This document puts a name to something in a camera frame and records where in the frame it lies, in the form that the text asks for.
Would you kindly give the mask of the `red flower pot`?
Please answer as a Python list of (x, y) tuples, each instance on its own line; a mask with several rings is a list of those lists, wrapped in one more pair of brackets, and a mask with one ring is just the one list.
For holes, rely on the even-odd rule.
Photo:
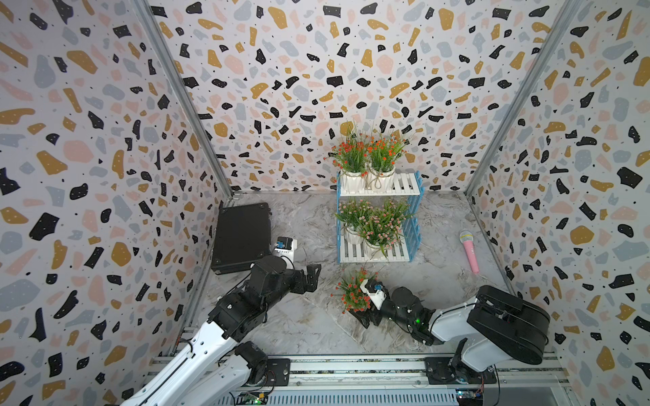
[(396, 163), (403, 156), (406, 140), (399, 130), (372, 135), (367, 142), (370, 188), (384, 193), (393, 185)]
[(341, 189), (351, 193), (362, 193), (367, 189), (368, 148), (367, 137), (356, 125), (348, 128), (338, 145), (332, 147), (328, 157), (340, 171)]
[(376, 276), (375, 273), (369, 272), (365, 267), (347, 272), (336, 286), (336, 293), (333, 297), (340, 297), (345, 311), (352, 315), (357, 315), (371, 308), (372, 301), (362, 292), (362, 283), (370, 277)]

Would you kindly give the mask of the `pink flower pot back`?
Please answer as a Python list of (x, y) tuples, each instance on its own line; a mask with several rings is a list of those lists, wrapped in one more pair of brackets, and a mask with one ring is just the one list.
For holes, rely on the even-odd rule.
[(373, 205), (369, 201), (351, 199), (339, 204), (336, 218), (341, 222), (345, 241), (352, 245), (360, 245), (362, 226), (372, 215)]

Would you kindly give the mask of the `pink flower pot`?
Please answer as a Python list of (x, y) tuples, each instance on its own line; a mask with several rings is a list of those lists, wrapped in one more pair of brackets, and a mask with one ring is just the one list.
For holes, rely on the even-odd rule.
[(341, 222), (345, 241), (352, 245), (360, 245), (362, 226), (372, 215), (373, 205), (369, 201), (351, 199), (339, 204), (336, 218)]
[(412, 218), (411, 208), (405, 199), (387, 199), (384, 201), (384, 207), (379, 215), (386, 231), (394, 234), (396, 239), (400, 234), (403, 223)]
[(395, 239), (394, 234), (386, 231), (380, 220), (380, 214), (372, 214), (362, 226), (363, 248), (369, 258), (387, 257), (389, 251), (399, 242), (401, 235), (400, 233)]

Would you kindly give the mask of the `pink flower pot front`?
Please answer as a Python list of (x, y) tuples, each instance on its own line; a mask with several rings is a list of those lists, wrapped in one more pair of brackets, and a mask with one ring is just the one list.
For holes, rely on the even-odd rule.
[(369, 258), (387, 257), (389, 251), (399, 242), (401, 235), (400, 233), (395, 239), (394, 234), (386, 231), (380, 220), (380, 214), (372, 214), (362, 226), (363, 248)]

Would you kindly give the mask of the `blue white wooden rack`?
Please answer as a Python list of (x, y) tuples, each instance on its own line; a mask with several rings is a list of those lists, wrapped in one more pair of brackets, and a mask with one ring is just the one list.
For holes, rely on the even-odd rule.
[(421, 246), (416, 213), (424, 197), (419, 172), (396, 173), (386, 189), (338, 177), (338, 263), (411, 262)]

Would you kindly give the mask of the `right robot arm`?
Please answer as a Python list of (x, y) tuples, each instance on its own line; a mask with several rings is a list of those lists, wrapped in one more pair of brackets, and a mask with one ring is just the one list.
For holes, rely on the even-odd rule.
[(427, 360), (431, 384), (485, 383), (502, 361), (543, 361), (550, 315), (495, 287), (484, 285), (472, 299), (440, 311), (426, 308), (408, 288), (388, 291), (376, 279), (341, 283), (339, 288), (346, 311), (364, 328), (389, 320), (426, 346), (459, 341), (452, 357)]

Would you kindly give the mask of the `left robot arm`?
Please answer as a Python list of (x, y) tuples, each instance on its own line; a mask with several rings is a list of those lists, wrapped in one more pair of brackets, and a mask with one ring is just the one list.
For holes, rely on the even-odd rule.
[(277, 383), (267, 378), (267, 355), (247, 340), (267, 321), (269, 311), (287, 294), (313, 293), (322, 267), (293, 269), (283, 258), (268, 255), (230, 289), (186, 346), (127, 405), (215, 405), (245, 385)]

